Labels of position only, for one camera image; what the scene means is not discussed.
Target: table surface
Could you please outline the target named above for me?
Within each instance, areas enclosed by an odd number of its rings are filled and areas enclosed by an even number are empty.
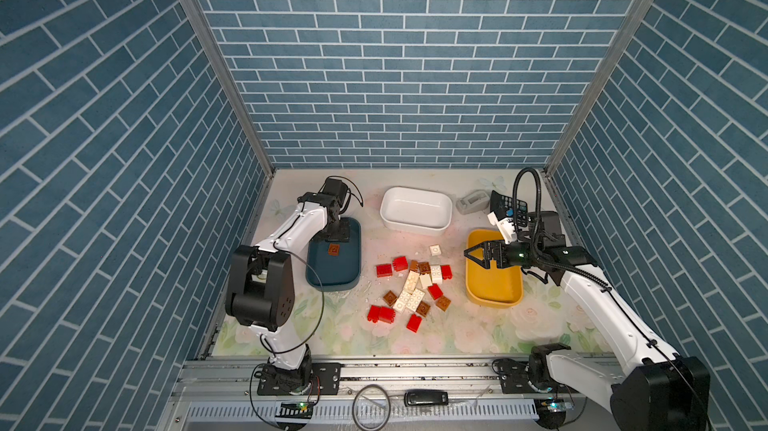
[[[362,273],[360,282],[349,291],[326,293],[325,313],[320,328],[309,344],[312,354],[334,356],[382,356],[401,354],[479,354],[528,353],[532,346],[561,342],[579,352],[610,352],[589,316],[571,297],[552,283],[544,285],[534,277],[523,276],[524,297],[520,304],[497,309],[471,303],[466,292],[466,259],[463,256],[469,232],[493,227],[484,213],[460,215],[453,209],[451,225],[445,234],[432,237],[392,231],[384,227],[379,208],[387,189],[406,186],[441,192],[454,203],[477,189],[492,189],[512,194],[517,170],[279,170],[256,227],[253,243],[264,239],[291,214],[296,197],[320,189],[326,176],[352,179],[362,193],[365,207],[352,199],[345,216],[354,217],[362,228]],[[533,177],[524,176],[518,197],[533,209]],[[547,189],[542,189],[542,210],[554,210]],[[439,244],[440,256],[429,256],[428,246]],[[411,313],[398,313],[392,324],[370,323],[366,316],[372,304],[384,306],[382,297],[392,290],[399,294],[407,272],[377,278],[376,265],[405,255],[408,260],[450,264],[453,279],[441,289],[451,299],[447,312],[432,306],[417,333],[406,329]],[[320,315],[320,292],[305,279],[305,267],[293,260],[296,301],[291,315],[300,337],[315,326]],[[425,301],[434,301],[427,296]],[[214,346],[218,357],[260,356],[266,351],[249,328],[226,316]]]

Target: yellow tray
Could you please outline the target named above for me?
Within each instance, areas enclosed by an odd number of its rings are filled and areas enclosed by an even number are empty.
[[[469,233],[467,247],[493,239],[503,239],[502,234],[489,229],[476,229]],[[477,263],[466,261],[469,301],[480,306],[511,307],[523,299],[523,273],[519,266],[500,270],[495,263],[491,263],[491,269],[483,269]]]

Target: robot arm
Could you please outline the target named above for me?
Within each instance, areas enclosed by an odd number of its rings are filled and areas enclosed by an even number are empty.
[[[265,372],[281,374],[287,386],[309,382],[310,354],[289,321],[293,311],[293,255],[312,240],[349,241],[349,222],[340,215],[350,204],[350,189],[327,178],[317,193],[298,198],[293,214],[255,246],[241,245],[233,254],[224,310],[258,334],[274,355]]]
[[[533,387],[555,389],[562,383],[577,389],[612,413],[623,431],[703,431],[710,387],[705,366],[696,357],[681,357],[610,290],[605,273],[583,247],[565,246],[559,220],[551,219],[549,225],[539,223],[552,234],[542,233],[546,237],[533,244],[529,235],[526,241],[526,231],[514,234],[510,219],[499,220],[493,215],[489,219],[504,227],[504,240],[486,241],[466,250],[465,256],[486,269],[495,261],[499,268],[522,266],[525,273],[544,283],[551,278],[591,318],[623,372],[611,373],[562,344],[546,344],[534,347],[528,361]],[[472,256],[479,247],[483,259]]]

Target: white rectangular container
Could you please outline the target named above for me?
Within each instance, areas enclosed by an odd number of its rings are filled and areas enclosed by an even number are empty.
[[[439,236],[451,224],[452,209],[442,193],[396,186],[384,193],[379,212],[389,229]]]

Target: brick wall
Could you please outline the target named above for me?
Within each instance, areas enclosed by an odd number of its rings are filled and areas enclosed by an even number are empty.
[[[200,0],[278,167],[542,166],[631,0]]]
[[[620,292],[765,429],[768,0],[656,0],[556,172]]]
[[[177,0],[0,0],[0,429],[144,429],[263,173]]]

